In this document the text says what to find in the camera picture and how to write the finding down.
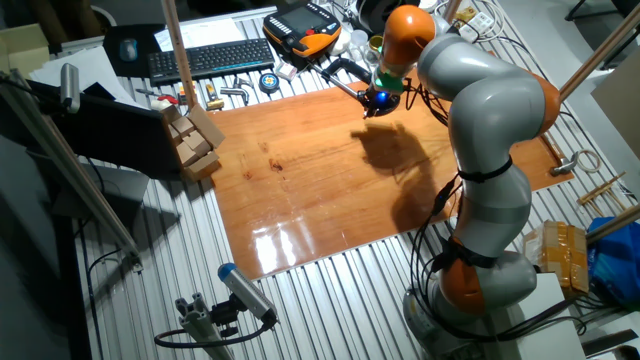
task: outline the cardboard box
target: cardboard box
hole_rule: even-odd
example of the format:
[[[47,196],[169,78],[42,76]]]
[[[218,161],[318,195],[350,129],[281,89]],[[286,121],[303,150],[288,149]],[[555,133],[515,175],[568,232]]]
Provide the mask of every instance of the cardboard box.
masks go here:
[[[181,116],[172,121],[171,126],[173,126],[173,128],[178,131],[180,137],[183,139],[189,136],[189,134],[191,134],[191,132],[195,130],[195,127],[193,126],[191,121],[189,121],[189,119],[185,116]]]
[[[193,163],[193,165],[189,166],[185,175],[187,175],[191,181],[203,179],[218,170],[220,167],[220,162],[218,161],[219,158],[220,157],[215,152],[211,151],[203,158]]]
[[[169,138],[172,138],[171,131],[169,130],[171,128],[170,124],[182,117],[182,115],[175,106],[170,106],[161,112],[164,114],[163,126],[165,128],[165,132]],[[202,109],[202,107],[200,107],[200,105],[196,105],[191,109],[188,117],[194,124],[195,129],[210,145],[217,147],[220,145],[222,140],[224,140],[224,134],[222,134],[218,127],[211,121],[211,119],[209,119],[207,113]],[[188,147],[185,142],[180,141],[177,146],[180,146],[180,144],[185,144]],[[175,154],[176,157],[180,159],[177,146],[175,148]],[[182,174],[191,181],[202,180],[220,167],[218,159],[219,157],[215,151],[211,151],[199,160],[196,160],[194,163],[184,166]]]
[[[180,138],[180,133],[173,128],[173,126],[169,126],[169,134],[171,135],[171,140],[173,141],[174,146],[178,146],[182,139]]]
[[[18,69],[26,78],[49,61],[49,42],[40,25],[33,24],[0,31],[0,71]]]
[[[525,235],[524,255],[542,272],[556,274],[565,297],[589,293],[584,230],[561,221],[545,221]]]
[[[187,143],[185,142],[181,142],[178,146],[176,146],[176,150],[178,150],[180,163],[184,167],[190,166],[199,159],[198,154],[196,154],[195,151],[191,150],[189,145],[187,145]]]
[[[200,134],[202,134],[214,148],[220,147],[220,144],[222,144],[224,140],[224,134],[218,129],[216,124],[209,119],[207,112],[204,111],[200,105],[196,104],[188,116],[191,122],[193,122],[193,125],[198,128]]]
[[[204,157],[211,151],[211,145],[205,140],[198,131],[192,132],[189,136],[184,138],[184,142],[189,145],[198,157]]]

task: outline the computer monitor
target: computer monitor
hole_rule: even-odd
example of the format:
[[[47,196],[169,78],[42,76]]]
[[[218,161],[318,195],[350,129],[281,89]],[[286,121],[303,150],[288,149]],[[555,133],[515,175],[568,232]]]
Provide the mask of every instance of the computer monitor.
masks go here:
[[[58,87],[28,81],[39,94],[60,98]],[[76,114],[52,114],[74,153],[138,170],[152,179],[177,180],[180,163],[158,111],[80,95]],[[24,146],[25,139],[17,140]]]

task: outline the wooden board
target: wooden board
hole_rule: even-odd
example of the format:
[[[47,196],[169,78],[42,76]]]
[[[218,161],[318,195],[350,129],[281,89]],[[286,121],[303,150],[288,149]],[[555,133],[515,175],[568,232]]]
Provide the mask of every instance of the wooden board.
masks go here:
[[[234,261],[249,278],[424,222],[457,169],[447,128],[420,99],[407,111],[405,96],[391,114],[366,121],[338,88],[209,113],[227,136],[212,175],[216,198]],[[557,165],[540,139],[511,154],[533,190],[573,177],[549,175]],[[453,198],[443,217],[452,206]]]

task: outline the keyboard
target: keyboard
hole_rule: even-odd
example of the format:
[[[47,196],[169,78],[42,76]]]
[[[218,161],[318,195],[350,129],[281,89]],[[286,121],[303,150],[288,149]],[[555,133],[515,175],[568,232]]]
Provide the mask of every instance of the keyboard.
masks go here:
[[[173,51],[147,55],[151,86],[180,81]],[[237,74],[273,67],[275,60],[266,39],[241,40],[187,49],[193,79]]]

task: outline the silver tool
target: silver tool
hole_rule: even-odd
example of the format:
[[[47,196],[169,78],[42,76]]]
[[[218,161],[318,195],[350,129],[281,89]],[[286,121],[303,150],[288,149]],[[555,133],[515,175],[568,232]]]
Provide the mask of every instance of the silver tool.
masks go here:
[[[253,88],[253,83],[251,81],[236,76],[236,79],[233,81],[233,87],[239,89],[242,85],[251,86]]]
[[[584,154],[592,155],[593,157],[595,157],[595,158],[596,158],[597,164],[596,164],[596,167],[595,167],[595,168],[593,168],[593,169],[589,169],[589,168],[586,168],[586,167],[584,167],[584,166],[582,166],[582,165],[580,164],[580,162],[579,162],[580,154],[583,154],[583,153],[584,153]],[[551,169],[551,171],[549,171],[549,173],[550,173],[552,176],[558,176],[558,175],[568,174],[568,173],[570,173],[570,172],[571,172],[571,171],[572,171],[576,166],[578,166],[578,167],[579,167],[580,169],[582,169],[584,172],[587,172],[587,173],[594,173],[594,172],[596,172],[596,171],[600,170],[600,166],[601,166],[600,157],[599,157],[596,153],[594,153],[593,151],[591,151],[591,150],[586,150],[586,149],[583,149],[583,150],[580,150],[580,151],[576,151],[575,153],[573,153],[573,155],[571,155],[571,160],[569,160],[569,159],[567,159],[567,158],[562,158],[562,159],[560,159],[560,163],[561,163],[562,165],[560,165],[560,166],[558,166],[558,167],[556,167],[556,168],[553,168],[553,169]]]
[[[245,89],[238,88],[220,88],[220,94],[224,95],[240,95],[244,101],[244,106],[249,105],[249,93]]]
[[[80,77],[78,68],[71,64],[62,65],[60,71],[60,102],[70,114],[80,110]]]

